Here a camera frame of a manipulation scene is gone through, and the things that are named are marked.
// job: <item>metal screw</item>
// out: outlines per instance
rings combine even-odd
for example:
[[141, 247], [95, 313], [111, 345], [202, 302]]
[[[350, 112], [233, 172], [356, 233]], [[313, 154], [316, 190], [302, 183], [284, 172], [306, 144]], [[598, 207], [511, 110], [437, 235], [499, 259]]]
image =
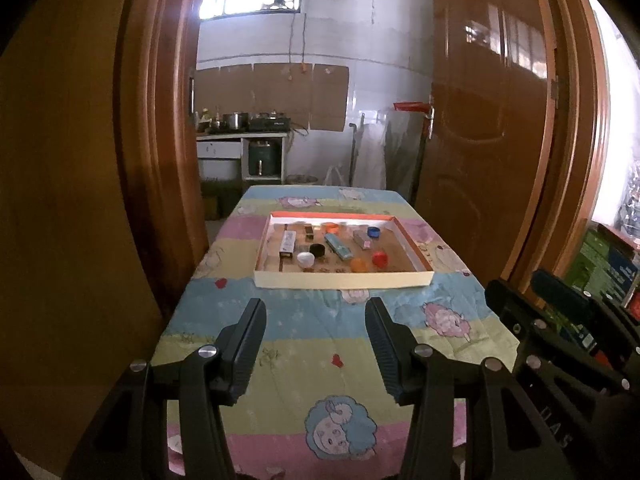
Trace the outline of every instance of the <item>metal screw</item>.
[[488, 357], [484, 361], [484, 366], [486, 366], [487, 368], [489, 368], [489, 370], [493, 372], [499, 372], [500, 369], [502, 368], [502, 363], [498, 361], [498, 359], [496, 359], [495, 357]]
[[213, 345], [204, 345], [198, 349], [198, 355], [200, 357], [209, 358], [218, 353], [218, 349]]
[[433, 355], [433, 348], [429, 345], [419, 344], [414, 348], [414, 353], [420, 357], [431, 357]]
[[146, 368], [146, 361], [142, 359], [136, 359], [129, 365], [129, 368], [132, 372], [141, 372]]
[[530, 355], [527, 357], [527, 366], [533, 370], [538, 370], [542, 366], [542, 362], [537, 355]]

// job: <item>cardboard tray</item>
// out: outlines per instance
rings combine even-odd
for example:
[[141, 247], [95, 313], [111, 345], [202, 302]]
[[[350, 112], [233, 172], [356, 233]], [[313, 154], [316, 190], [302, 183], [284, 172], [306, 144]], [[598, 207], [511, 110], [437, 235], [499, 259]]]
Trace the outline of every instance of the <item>cardboard tray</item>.
[[[376, 249], [384, 249], [389, 255], [390, 265], [378, 270], [372, 264], [369, 272], [351, 272], [348, 262], [342, 262], [330, 253], [324, 242], [324, 230], [320, 224], [333, 222], [340, 225], [341, 239], [348, 245], [354, 256], [368, 258]], [[327, 257], [318, 260], [313, 272], [304, 272], [293, 259], [280, 258], [279, 231], [285, 227], [299, 231], [296, 237], [296, 254], [299, 244], [308, 244], [303, 235], [303, 225], [313, 224], [316, 229], [315, 242], [324, 243]], [[354, 228], [377, 226], [381, 229], [380, 240], [373, 250], [362, 250], [350, 240], [348, 233]], [[340, 269], [339, 272], [327, 269]], [[255, 286], [261, 288], [309, 288], [318, 290], [359, 289], [359, 288], [403, 288], [425, 286], [431, 283], [434, 271], [415, 242], [395, 216], [348, 213], [289, 212], [271, 213], [260, 241], [260, 249], [254, 267]]]

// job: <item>red heart print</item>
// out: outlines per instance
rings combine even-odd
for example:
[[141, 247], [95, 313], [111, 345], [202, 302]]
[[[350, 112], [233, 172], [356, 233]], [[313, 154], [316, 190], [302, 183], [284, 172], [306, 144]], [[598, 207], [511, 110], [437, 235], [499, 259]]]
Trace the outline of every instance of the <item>red heart print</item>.
[[342, 368], [344, 366], [344, 363], [340, 360], [340, 356], [338, 354], [334, 354], [334, 358], [331, 359], [331, 364], [338, 368]]

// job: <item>cooking pot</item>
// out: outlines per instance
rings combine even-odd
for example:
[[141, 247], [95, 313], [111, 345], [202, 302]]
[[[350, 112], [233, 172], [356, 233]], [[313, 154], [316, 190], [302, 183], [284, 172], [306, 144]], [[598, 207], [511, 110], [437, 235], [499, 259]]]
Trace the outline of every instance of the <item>cooking pot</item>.
[[211, 119], [201, 119], [200, 122], [198, 122], [197, 131], [199, 134], [201, 134], [202, 132], [207, 131], [207, 129], [210, 127], [211, 127]]
[[218, 119], [213, 119], [211, 121], [211, 127], [214, 130], [226, 130], [226, 129], [228, 129], [228, 126], [226, 125], [226, 122], [222, 121], [222, 120], [218, 120]]
[[228, 124], [230, 130], [245, 130], [249, 124], [249, 114], [246, 112], [224, 114], [222, 120]]

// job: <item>black bottle cap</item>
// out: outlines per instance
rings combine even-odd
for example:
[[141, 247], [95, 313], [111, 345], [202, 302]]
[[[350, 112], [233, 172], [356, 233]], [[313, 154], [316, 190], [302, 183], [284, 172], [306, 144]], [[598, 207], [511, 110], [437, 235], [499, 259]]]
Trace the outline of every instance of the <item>black bottle cap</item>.
[[309, 252], [316, 258], [322, 258], [324, 256], [324, 245], [311, 244], [311, 247], [309, 247]]

